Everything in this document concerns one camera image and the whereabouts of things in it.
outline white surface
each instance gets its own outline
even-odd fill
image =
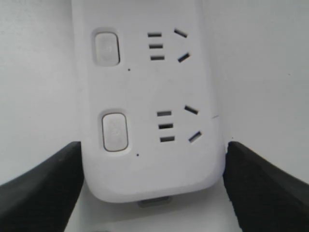
[[[225,141],[243,142],[309,183],[308,1],[205,0],[204,9]],[[0,1],[1,183],[80,139],[72,41],[69,0]],[[130,232],[126,223],[132,232],[239,232],[222,183],[204,193],[132,214],[85,188],[66,232],[107,224]]]
[[[123,114],[108,114],[103,117],[103,141],[107,151],[126,149],[127,130],[126,117]]]
[[[95,35],[96,62],[108,67],[119,63],[118,39],[114,33],[101,32]]]
[[[222,176],[225,145],[201,8],[201,2],[187,0],[72,2],[84,109],[83,167],[99,199],[124,203],[192,192],[212,186]],[[187,38],[174,33],[175,28],[185,31]],[[102,31],[117,34],[122,57],[117,66],[94,62],[95,35]],[[162,37],[149,38],[149,32]],[[163,43],[164,48],[149,49],[153,43]],[[188,52],[191,56],[179,62]],[[153,61],[153,55],[165,59]],[[186,105],[198,114],[186,111]],[[172,115],[157,116],[165,110]],[[105,149],[102,138],[102,117],[111,113],[126,116],[128,147],[117,152]],[[159,130],[162,123],[174,127]],[[199,131],[201,136],[190,142]],[[175,140],[162,142],[168,136]]]

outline white power strip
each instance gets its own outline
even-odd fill
[[[83,163],[114,203],[192,192],[222,175],[199,1],[74,0]]]

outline switch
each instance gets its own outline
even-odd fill
[[[115,66],[119,63],[118,38],[112,32],[102,32],[95,36],[95,52],[100,66]]]
[[[107,151],[121,151],[126,149],[127,128],[126,117],[115,113],[105,115],[102,119],[104,148]]]

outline power strip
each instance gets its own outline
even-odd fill
[[[72,4],[92,193],[123,203],[212,186],[225,146],[200,1]]]

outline white background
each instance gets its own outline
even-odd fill
[[[308,0],[204,0],[225,142],[309,183]],[[70,0],[0,0],[0,183],[79,141]],[[83,189],[68,232],[237,232],[222,182],[139,209]]]

